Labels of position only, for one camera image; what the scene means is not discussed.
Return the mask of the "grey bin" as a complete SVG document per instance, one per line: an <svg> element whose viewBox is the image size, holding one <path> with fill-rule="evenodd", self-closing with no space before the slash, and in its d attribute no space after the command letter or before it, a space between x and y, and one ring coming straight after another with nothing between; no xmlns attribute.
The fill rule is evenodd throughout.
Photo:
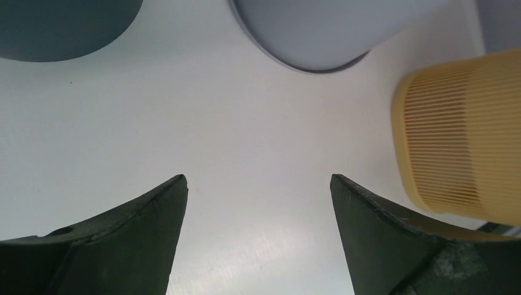
<svg viewBox="0 0 521 295"><path fill-rule="evenodd" d="M447 1L229 1L247 37L302 73L329 74L359 63L375 46Z"/></svg>

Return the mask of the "dark blue cylindrical bin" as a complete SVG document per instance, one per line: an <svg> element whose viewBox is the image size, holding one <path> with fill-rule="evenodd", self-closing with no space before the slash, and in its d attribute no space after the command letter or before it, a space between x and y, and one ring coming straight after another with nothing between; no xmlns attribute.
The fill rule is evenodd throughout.
<svg viewBox="0 0 521 295"><path fill-rule="evenodd" d="M1 1L1 58L55 62L83 57L116 40L141 0Z"/></svg>

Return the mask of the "yellow perforated bin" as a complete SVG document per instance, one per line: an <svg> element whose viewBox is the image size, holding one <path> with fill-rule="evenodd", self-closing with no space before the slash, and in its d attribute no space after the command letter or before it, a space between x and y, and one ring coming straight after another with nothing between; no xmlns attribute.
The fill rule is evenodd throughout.
<svg viewBox="0 0 521 295"><path fill-rule="evenodd" d="M417 207L520 225L520 50L414 71L393 95L393 140Z"/></svg>

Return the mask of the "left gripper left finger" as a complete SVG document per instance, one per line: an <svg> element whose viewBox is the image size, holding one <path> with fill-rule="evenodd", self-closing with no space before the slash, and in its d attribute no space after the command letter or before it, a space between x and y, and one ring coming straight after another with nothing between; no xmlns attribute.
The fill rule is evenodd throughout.
<svg viewBox="0 0 521 295"><path fill-rule="evenodd" d="M177 175L43 237L1 242L2 294L165 294L186 212Z"/></svg>

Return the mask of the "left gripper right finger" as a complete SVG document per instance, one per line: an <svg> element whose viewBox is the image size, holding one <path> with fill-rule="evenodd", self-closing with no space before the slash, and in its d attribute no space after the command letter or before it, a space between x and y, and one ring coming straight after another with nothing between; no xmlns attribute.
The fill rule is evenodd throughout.
<svg viewBox="0 0 521 295"><path fill-rule="evenodd" d="M520 239L465 229L343 175L332 203L356 294L519 294Z"/></svg>

